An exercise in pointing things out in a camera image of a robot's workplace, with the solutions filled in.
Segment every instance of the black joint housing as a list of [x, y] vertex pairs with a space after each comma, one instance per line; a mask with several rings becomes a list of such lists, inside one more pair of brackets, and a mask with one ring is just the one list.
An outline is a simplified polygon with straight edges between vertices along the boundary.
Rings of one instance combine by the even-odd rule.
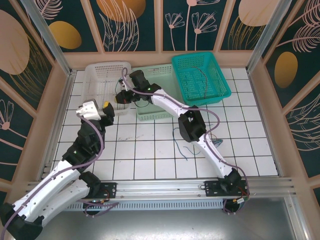
[[[15, 212], [14, 206], [9, 203], [0, 206], [0, 219], [3, 226]], [[43, 216], [39, 216], [34, 222], [29, 222], [25, 221], [23, 216], [16, 215], [7, 230], [16, 240], [35, 240], [43, 229], [43, 219]]]
[[178, 118], [179, 130], [182, 138], [188, 143], [199, 141], [199, 138], [207, 132], [205, 121], [200, 111], [188, 110], [180, 114]]

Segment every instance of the yellow object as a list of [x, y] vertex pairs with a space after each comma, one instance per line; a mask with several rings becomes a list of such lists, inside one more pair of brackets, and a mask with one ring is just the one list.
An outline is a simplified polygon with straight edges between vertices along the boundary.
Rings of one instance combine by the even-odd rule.
[[56, 42], [65, 49], [80, 47], [82, 40], [78, 30], [65, 21], [55, 21], [49, 25]]
[[146, 0], [96, 0], [96, 3], [104, 15], [117, 22], [128, 22], [130, 10], [138, 18], [146, 9]]
[[103, 104], [103, 108], [108, 107], [108, 105], [109, 105], [109, 102], [108, 102], [108, 101], [105, 101], [104, 104]]
[[11, 75], [21, 74], [30, 56], [28, 35], [10, 14], [0, 10], [0, 69]]
[[297, 70], [298, 60], [296, 56], [289, 51], [283, 52], [275, 63], [275, 83], [282, 89], [287, 88], [295, 79]]
[[279, 0], [241, 0], [239, 18], [247, 26], [259, 27], [269, 22]]

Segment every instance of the floor tile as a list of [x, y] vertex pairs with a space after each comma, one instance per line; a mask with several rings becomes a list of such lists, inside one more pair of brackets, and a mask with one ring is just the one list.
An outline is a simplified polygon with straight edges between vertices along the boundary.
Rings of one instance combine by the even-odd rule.
[[198, 178], [215, 178], [217, 177], [216, 168], [210, 160], [206, 158], [196, 158], [196, 172]]
[[173, 124], [159, 123], [155, 124], [155, 140], [173, 140]]
[[261, 121], [247, 121], [245, 122], [248, 128], [250, 138], [264, 138], [266, 132]]
[[133, 180], [134, 179], [134, 160], [115, 160], [114, 161], [114, 180]]
[[176, 159], [175, 166], [177, 179], [191, 179], [197, 177], [194, 158], [189, 158], [188, 160], [184, 158]]
[[250, 141], [255, 156], [271, 155], [267, 138], [250, 138]]
[[79, 106], [82, 105], [83, 102], [81, 102], [81, 96], [71, 96], [68, 110], [77, 110]]
[[170, 159], [175, 157], [173, 141], [155, 141], [155, 158]]
[[66, 111], [66, 116], [64, 120], [64, 125], [81, 125], [81, 119], [77, 116], [77, 113], [75, 110], [68, 110]]
[[236, 89], [236, 84], [234, 80], [227, 80], [226, 83], [228, 84], [230, 90], [232, 93], [236, 93], [237, 89]]
[[85, 79], [85, 71], [77, 71], [75, 75], [75, 83], [83, 83]]
[[255, 158], [253, 156], [245, 156], [245, 157], [236, 157], [236, 165], [244, 171], [247, 177], [258, 176], [258, 170], [255, 162]]
[[241, 92], [252, 92], [252, 88], [249, 80], [234, 80], [236, 91]]
[[114, 174], [114, 160], [98, 160], [94, 162], [93, 174], [100, 180], [112, 180]]
[[243, 122], [244, 115], [240, 106], [225, 107], [226, 119], [228, 122]]
[[155, 160], [155, 178], [156, 179], [175, 179], [176, 164], [174, 159], [156, 159]]
[[232, 139], [248, 138], [246, 123], [244, 121], [228, 122]]
[[247, 70], [245, 68], [232, 68], [234, 79], [248, 79]]
[[135, 158], [135, 142], [134, 141], [118, 141], [116, 143], [115, 159], [134, 159]]
[[[210, 124], [210, 128], [213, 128], [215, 126], [214, 123]], [[229, 129], [228, 124], [226, 122], [220, 122], [219, 126], [214, 129], [212, 132], [212, 138], [215, 139], [229, 139]]]
[[243, 106], [242, 111], [246, 121], [261, 121], [260, 114], [256, 106]]
[[260, 176], [278, 176], [276, 164], [272, 156], [256, 156], [255, 161]]
[[225, 107], [237, 107], [240, 106], [238, 94], [233, 92], [231, 96], [223, 99], [223, 104]]
[[154, 159], [155, 141], [137, 141], [135, 143], [135, 159]]
[[[208, 107], [208, 110], [214, 112], [215, 114], [218, 115], [220, 122], [226, 122], [226, 113], [225, 113], [225, 108], [224, 107]], [[217, 122], [217, 118], [211, 114], [210, 112], [208, 112], [208, 116], [209, 116], [209, 121], [211, 123], [216, 123]]]
[[198, 150], [195, 152], [194, 145], [192, 143], [185, 140], [176, 140], [174, 143], [174, 153], [176, 158], [194, 158], [195, 153], [198, 152]]
[[83, 86], [83, 84], [81, 82], [74, 83], [71, 95], [72, 96], [75, 96], [75, 95], [81, 96], [81, 94], [82, 94], [82, 86]]
[[155, 140], [155, 125], [154, 124], [137, 124], [135, 139], [137, 141]]
[[232, 139], [232, 146], [236, 157], [254, 155], [249, 138]]
[[136, 125], [135, 124], [119, 124], [118, 133], [116, 135], [117, 141], [134, 141], [136, 139]]
[[60, 142], [74, 142], [78, 137], [80, 127], [76, 126], [63, 126]]
[[116, 142], [115, 141], [107, 141], [104, 143], [104, 150], [99, 157], [100, 160], [114, 160], [115, 159], [115, 151], [116, 151]]
[[232, 79], [232, 80], [234, 79], [231, 72], [231, 68], [221, 68], [221, 71], [225, 79]]
[[134, 179], [139, 180], [155, 178], [154, 159], [136, 160], [134, 164]]
[[252, 92], [238, 93], [241, 106], [256, 106], [256, 99]]
[[115, 141], [117, 139], [118, 125], [111, 125], [105, 128], [105, 141]]
[[137, 122], [136, 109], [130, 109], [126, 115], [120, 115], [118, 124], [135, 124]]

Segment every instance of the small black component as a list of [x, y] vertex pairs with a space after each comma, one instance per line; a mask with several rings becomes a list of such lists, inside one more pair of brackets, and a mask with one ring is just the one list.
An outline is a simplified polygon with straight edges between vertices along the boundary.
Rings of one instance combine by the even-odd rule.
[[[0, 219], [4, 226], [15, 213], [14, 206], [4, 203], [0, 206]], [[24, 216], [15, 216], [7, 230], [16, 240], [35, 240], [41, 233], [43, 216], [39, 216], [34, 222], [24, 220]]]
[[218, 177], [218, 181], [220, 183], [221, 188], [226, 193], [229, 193], [232, 189], [238, 186], [239, 182], [241, 181], [241, 176], [235, 168], [232, 168], [232, 171], [229, 173], [228, 176], [224, 176], [224, 178]]
[[221, 188], [219, 180], [213, 180], [213, 181], [205, 181], [203, 190], [205, 191], [205, 195], [207, 197], [227, 197], [227, 196], [241, 197], [242, 192], [239, 188], [241, 188], [245, 193], [247, 193], [246, 186], [247, 186], [246, 181], [240, 180], [238, 185], [235, 186], [231, 191], [225, 192], [225, 190]]
[[90, 194], [86, 196], [86, 199], [105, 199], [107, 196], [107, 192], [109, 193], [109, 198], [114, 199], [116, 198], [117, 194], [117, 183], [116, 182], [101, 182], [99, 189], [96, 194]]
[[99, 192], [101, 181], [92, 172], [86, 171], [81, 173], [81, 175], [79, 176], [79, 179], [85, 181], [88, 188], [90, 188], [88, 196], [95, 196]]
[[178, 123], [180, 134], [188, 143], [198, 142], [199, 138], [207, 132], [206, 124], [200, 111], [188, 110], [184, 114], [180, 114]]

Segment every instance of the cable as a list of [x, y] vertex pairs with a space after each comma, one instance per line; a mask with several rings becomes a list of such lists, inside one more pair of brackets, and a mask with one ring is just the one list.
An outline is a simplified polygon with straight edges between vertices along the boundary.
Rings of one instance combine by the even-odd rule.
[[209, 130], [204, 134], [204, 142], [205, 142], [206, 146], [208, 147], [208, 149], [212, 152], [212, 154], [219, 160], [219, 162], [221, 162], [221, 163], [223, 163], [223, 164], [225, 164], [225, 165], [227, 165], [227, 166], [229, 166], [229, 167], [239, 169], [239, 170], [242, 172], [243, 177], [244, 177], [245, 182], [246, 182], [246, 186], [247, 186], [247, 194], [248, 194], [248, 196], [249, 196], [249, 194], [250, 194], [250, 192], [249, 192], [249, 184], [248, 184], [248, 178], [247, 178], [247, 176], [246, 176], [246, 174], [245, 174], [245, 171], [244, 171], [241, 167], [239, 167], [239, 166], [232, 165], [232, 164], [229, 164], [229, 163], [227, 163], [226, 161], [224, 161], [221, 157], [219, 157], [219, 156], [215, 153], [215, 151], [211, 148], [211, 146], [210, 146], [209, 143], [208, 143], [208, 139], [207, 139], [208, 134], [209, 134], [210, 132], [212, 132], [213, 130], [215, 130], [215, 129], [219, 126], [219, 124], [220, 124], [220, 119], [219, 119], [218, 115], [215, 114], [213, 111], [208, 110], [208, 109], [204, 109], [204, 108], [192, 108], [192, 107], [182, 106], [179, 102], [177, 102], [176, 100], [174, 100], [174, 99], [172, 99], [172, 98], [170, 98], [170, 97], [168, 97], [167, 95], [164, 95], [164, 94], [159, 94], [159, 93], [155, 93], [155, 92], [154, 92], [154, 93], [148, 93], [148, 92], [137, 91], [137, 90], [133, 89], [133, 88], [128, 84], [127, 78], [126, 78], [127, 74], [128, 74], [128, 69], [127, 69], [126, 67], [122, 68], [122, 70], [121, 70], [121, 77], [122, 77], [122, 80], [123, 80], [124, 84], [125, 84], [131, 91], [133, 91], [133, 92], [136, 93], [136, 94], [146, 95], [146, 96], [159, 96], [159, 97], [163, 97], [163, 98], [168, 99], [170, 102], [174, 103], [175, 105], [177, 105], [178, 107], [180, 107], [180, 108], [182, 108], [182, 109], [184, 109], [184, 110], [204, 111], [204, 112], [207, 112], [207, 113], [210, 113], [210, 114], [214, 115], [214, 116], [216, 117], [216, 119], [217, 119], [217, 124], [216, 124], [214, 127], [212, 127], [211, 129], [209, 129]]
[[138, 108], [145, 108], [145, 107], [147, 107], [147, 106], [149, 105], [149, 103], [150, 103], [150, 102], [148, 102], [148, 104], [147, 104], [147, 105], [145, 105], [145, 106], [138, 106], [138, 105], [137, 105], [137, 103], [136, 103], [136, 102], [134, 102], [134, 105], [136, 105]]
[[100, 151], [99, 153], [95, 156], [94, 159], [92, 159], [89, 162], [80, 164], [80, 165], [76, 165], [76, 166], [71, 166], [71, 167], [67, 167], [61, 171], [58, 171], [56, 174], [54, 174], [51, 178], [49, 178], [47, 181], [45, 181], [38, 189], [36, 189], [22, 204], [21, 206], [11, 215], [11, 217], [8, 219], [8, 221], [6, 222], [6, 224], [3, 227], [3, 230], [1, 232], [1, 240], [5, 239], [5, 233], [6, 230], [9, 226], [9, 224], [12, 222], [12, 220], [18, 215], [18, 213], [27, 206], [27, 204], [31, 201], [32, 198], [34, 198], [35, 195], [37, 195], [37, 193], [39, 193], [41, 191], [41, 189], [43, 189], [49, 182], [51, 182], [51, 180], [55, 179], [58, 175], [69, 171], [69, 170], [75, 170], [75, 169], [79, 169], [79, 168], [83, 168], [83, 167], [87, 167], [89, 165], [91, 165], [94, 161], [96, 161], [102, 154], [103, 150], [104, 150], [104, 141], [102, 139], [102, 136], [99, 132], [99, 130], [95, 127], [95, 125], [90, 122], [89, 120], [85, 119], [83, 116], [80, 116], [80, 114], [77, 114], [77, 117], [79, 117], [81, 120], [85, 121], [87, 124], [89, 124], [92, 129], [95, 131], [95, 133], [98, 135], [99, 140], [100, 140]]
[[192, 66], [191, 68], [195, 68], [195, 69], [198, 69], [202, 75], [205, 77], [205, 91], [204, 91], [204, 99], [206, 99], [206, 95], [207, 95], [207, 91], [208, 91], [208, 78], [207, 78], [207, 75], [198, 67], [196, 66]]

